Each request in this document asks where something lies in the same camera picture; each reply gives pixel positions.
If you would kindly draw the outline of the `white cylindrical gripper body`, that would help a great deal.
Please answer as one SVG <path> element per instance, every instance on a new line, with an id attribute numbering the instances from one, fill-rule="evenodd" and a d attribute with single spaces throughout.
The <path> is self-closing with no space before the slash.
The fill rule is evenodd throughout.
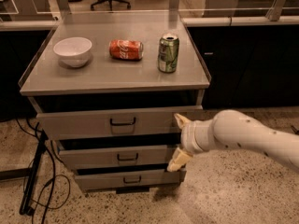
<path id="1" fill-rule="evenodd" d="M 181 147 L 190 154 L 208 152 L 217 148 L 213 121 L 188 121 L 181 127 Z"/>

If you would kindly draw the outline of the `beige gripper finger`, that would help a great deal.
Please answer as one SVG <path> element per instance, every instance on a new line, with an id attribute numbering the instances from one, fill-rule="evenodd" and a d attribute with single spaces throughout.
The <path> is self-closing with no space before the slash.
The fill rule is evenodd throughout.
<path id="1" fill-rule="evenodd" d="M 183 129 L 188 123 L 191 122 L 188 118 L 180 115 L 179 113 L 175 113 L 174 117 L 180 129 Z"/>
<path id="2" fill-rule="evenodd" d="M 191 158 L 192 154 L 188 153 L 184 149 L 181 149 L 180 147 L 177 147 L 170 162 L 168 163 L 167 171 L 178 171 L 182 166 L 186 165 L 191 160 Z"/>

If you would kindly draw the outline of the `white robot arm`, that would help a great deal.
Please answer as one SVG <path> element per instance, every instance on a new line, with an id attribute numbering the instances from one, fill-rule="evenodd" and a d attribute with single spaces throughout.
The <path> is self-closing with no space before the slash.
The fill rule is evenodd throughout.
<path id="1" fill-rule="evenodd" d="M 247 149 L 299 172 L 299 136 L 264 126 L 257 119 L 235 110 L 223 110 L 210 120 L 189 120 L 174 115 L 181 129 L 180 145 L 176 148 L 167 171 L 175 172 L 195 155 L 210 150 Z"/>

